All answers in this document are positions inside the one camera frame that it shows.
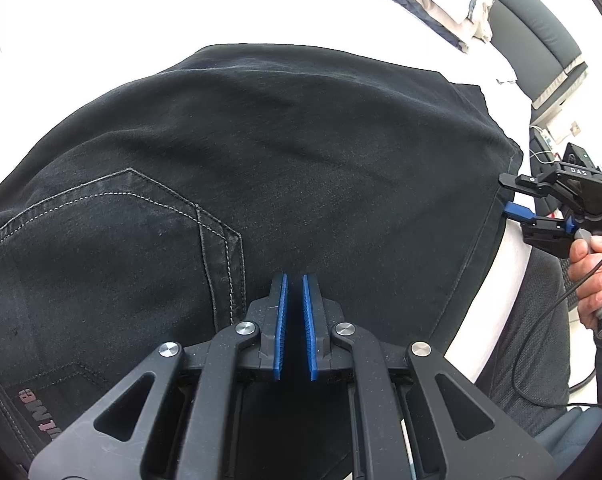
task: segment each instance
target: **gray headboard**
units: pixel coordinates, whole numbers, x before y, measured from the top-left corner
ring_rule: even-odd
[[[532,99],[532,124],[543,126],[585,79],[588,66],[562,23],[540,0],[497,0],[492,44]]]

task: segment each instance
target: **human hand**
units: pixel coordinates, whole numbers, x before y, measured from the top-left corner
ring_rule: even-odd
[[[593,236],[590,241],[593,254],[588,254],[588,244],[585,240],[574,240],[570,247],[570,268],[568,276],[573,282],[580,280],[599,263],[602,257],[602,236]],[[594,276],[588,278],[577,289],[578,317],[587,328],[596,329],[594,312],[602,306],[602,265]]]

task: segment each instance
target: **gray upholstery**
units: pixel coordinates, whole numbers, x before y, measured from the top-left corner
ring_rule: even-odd
[[[554,457],[563,472],[583,451],[602,422],[602,409],[573,408],[539,433],[535,440]]]
[[[521,90],[534,103],[532,124],[543,125],[574,92],[587,65],[574,66],[581,51],[540,0],[497,0],[490,11],[492,44],[510,62]],[[557,85],[545,99],[544,92]]]
[[[500,0],[490,11],[492,45],[508,59],[521,90],[534,101],[563,71],[551,51]]]

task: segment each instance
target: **jeans seam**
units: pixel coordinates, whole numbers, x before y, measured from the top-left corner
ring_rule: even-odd
[[[201,210],[199,208],[196,208],[196,217],[199,219],[201,218]],[[201,260],[203,261],[203,270],[206,274],[207,287],[210,291],[210,304],[212,304],[212,318],[214,319],[214,330],[218,332],[220,330],[220,327],[218,324],[216,297],[214,295],[214,284],[212,283],[212,276],[210,275],[209,264],[207,263],[206,240],[203,236],[203,231],[201,231],[201,229],[198,230],[198,235],[201,240]]]
[[[10,427],[12,428],[12,431],[17,436],[17,439],[20,442],[21,447],[23,447],[24,451],[26,453],[28,453],[29,456],[33,457],[34,456],[34,451],[30,447],[30,444],[28,444],[28,440],[25,438],[25,436],[23,435],[23,433],[21,433],[21,430],[18,428],[18,425],[17,425],[16,421],[14,420],[14,418],[12,417],[12,414],[10,413],[10,410],[7,409],[7,407],[5,406],[5,404],[3,403],[3,401],[1,400],[1,396],[0,396],[0,410],[3,412],[3,414],[8,419],[8,423],[9,423]]]
[[[510,167],[512,166],[512,161],[514,160],[514,156],[516,155],[516,152],[512,153],[512,156],[510,156],[510,161],[508,162],[508,173],[510,172]],[[494,192],[494,196],[492,197],[492,204],[490,205],[490,207],[487,210],[487,213],[485,213],[485,217],[483,219],[483,223],[481,224],[481,227],[478,229],[477,233],[476,233],[476,241],[473,244],[473,246],[468,250],[468,253],[465,257],[465,259],[463,260],[463,264],[462,264],[462,268],[460,269],[459,273],[456,276],[456,279],[454,280],[454,284],[452,285],[452,290],[450,291],[450,293],[447,296],[446,299],[446,304],[443,307],[443,310],[441,311],[440,314],[438,314],[438,316],[436,317],[436,321],[434,322],[434,326],[432,327],[432,330],[430,330],[430,335],[428,337],[432,337],[432,335],[434,334],[434,332],[436,332],[436,329],[438,328],[438,324],[440,323],[441,319],[443,319],[443,316],[446,313],[447,307],[450,304],[450,301],[452,300],[452,297],[454,295],[454,293],[456,292],[456,289],[463,277],[463,274],[465,273],[465,269],[467,269],[468,264],[470,263],[470,260],[472,259],[472,256],[474,256],[474,253],[476,252],[476,246],[479,243],[479,239],[481,238],[481,233],[484,231],[485,229],[485,225],[488,222],[488,218],[490,217],[490,213],[492,212],[492,209],[494,208],[495,202],[497,200],[497,196],[498,193],[500,191],[500,186],[499,188]]]
[[[225,262],[227,264],[227,283],[230,287],[230,324],[234,324],[234,287],[232,286],[232,273],[230,269],[230,248],[227,244],[227,238],[223,238],[225,243]]]
[[[154,205],[160,206],[160,207],[164,207],[165,209],[169,209],[170,211],[174,211],[177,212],[187,218],[189,218],[191,221],[195,222],[196,224],[200,225],[201,227],[204,227],[205,229],[207,229],[208,231],[210,231],[211,233],[217,235],[218,237],[220,237],[221,239],[225,240],[226,244],[227,244],[227,240],[226,238],[222,235],[217,233],[216,231],[214,231],[212,228],[209,228],[207,225],[203,224],[202,222],[200,222],[199,220],[197,220],[196,218],[194,218],[193,216],[190,216],[187,213],[184,213],[183,211],[176,209],[175,207],[169,206],[169,205],[165,205],[162,204],[160,202],[156,202],[155,200],[149,199],[145,196],[136,194],[136,193],[132,193],[129,191],[108,191],[108,192],[103,192],[103,193],[97,193],[97,194],[92,194],[92,195],[87,195],[87,196],[82,196],[80,198],[76,198],[74,200],[70,200],[69,202],[65,202],[55,208],[52,209],[48,209],[47,211],[43,211],[42,213],[39,213],[38,215],[36,215],[34,218],[31,218],[30,220],[27,220],[24,224],[20,225],[19,227],[17,227],[14,231],[12,231],[9,234],[6,234],[3,238],[0,239],[0,244],[2,244],[5,240],[7,240],[7,238],[11,237],[13,234],[16,234],[21,228],[25,227],[27,224],[29,224],[31,221],[36,220],[37,218],[40,218],[41,216],[44,216],[48,213],[54,212],[62,207],[65,207],[67,205],[76,203],[76,202],[80,202],[81,200],[85,200],[88,198],[96,198],[97,196],[109,196],[109,195],[124,195],[124,196],[133,196],[136,198],[140,198],[142,200],[145,200],[146,202],[150,202]]]
[[[52,381],[51,383],[47,383],[44,386],[39,386],[37,388],[37,390],[45,390],[46,388],[49,388],[50,386],[55,386],[56,384],[62,383],[63,381],[66,381],[66,380],[68,380],[68,379],[70,379],[72,377],[76,377],[77,375],[80,375],[81,377],[83,377],[88,382],[94,384],[94,386],[96,386],[99,390],[103,390],[103,386],[101,384],[98,384],[97,381],[95,381],[94,379],[92,379],[91,377],[89,377],[84,372],[81,372],[80,370],[78,370],[76,372],[72,372],[71,374],[68,374],[65,377],[62,377],[62,378],[57,379],[55,381]]]
[[[18,384],[26,384],[26,383],[34,381],[34,380],[36,380],[36,379],[38,379],[40,377],[43,377],[43,376],[46,376],[46,375],[49,375],[49,374],[53,374],[54,372],[57,372],[59,370],[63,370],[64,368],[69,368],[70,366],[77,366],[79,368],[82,368],[85,372],[93,374],[95,377],[99,378],[104,383],[108,382],[104,377],[102,377],[101,375],[97,374],[93,370],[89,369],[87,366],[82,365],[81,363],[73,361],[71,363],[68,363],[68,364],[65,364],[65,365],[62,365],[62,366],[57,366],[55,368],[52,368],[51,370],[48,370],[47,372],[41,372],[39,374],[36,374],[35,376],[28,377],[27,379],[25,379],[23,381],[19,381],[17,383],[6,384],[4,386],[4,388],[12,388],[14,386],[17,386]]]
[[[245,257],[243,255],[243,238],[239,236],[239,249],[241,250],[241,315],[246,311],[246,292],[245,292]]]
[[[200,209],[203,213],[205,213],[207,216],[209,216],[212,220],[214,220],[215,222],[217,222],[217,224],[219,224],[221,227],[223,227],[225,229],[228,229],[228,231],[231,231],[233,234],[235,234],[239,238],[241,238],[241,234],[239,232],[235,231],[234,229],[232,229],[228,224],[225,224],[224,222],[221,222],[212,213],[210,213],[210,212],[206,211],[205,209],[203,209],[199,204],[196,204],[196,203],[192,202],[191,200],[188,200],[184,196],[182,196],[179,193],[177,193],[176,191],[174,191],[172,188],[166,186],[165,184],[162,184],[158,180],[154,180],[152,177],[149,177],[146,174],[143,174],[143,173],[140,173],[139,171],[136,171],[134,168],[127,168],[124,171],[131,171],[136,176],[139,176],[141,178],[144,178],[145,180],[150,181],[153,184],[156,184],[156,186],[159,186],[161,189],[164,189],[165,191],[167,191],[168,193],[170,193],[173,197],[178,198],[179,200],[182,200],[183,202],[185,202],[189,206],[192,206],[193,208],[196,208],[196,209]]]

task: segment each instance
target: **jeans back pocket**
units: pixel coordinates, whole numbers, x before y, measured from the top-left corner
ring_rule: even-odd
[[[68,189],[0,229],[0,410],[16,407],[38,448],[50,437],[19,397],[33,378],[52,373],[57,420],[74,420],[94,402],[63,393],[82,370],[105,388],[161,342],[210,339],[244,310],[241,235],[199,205],[133,169]]]

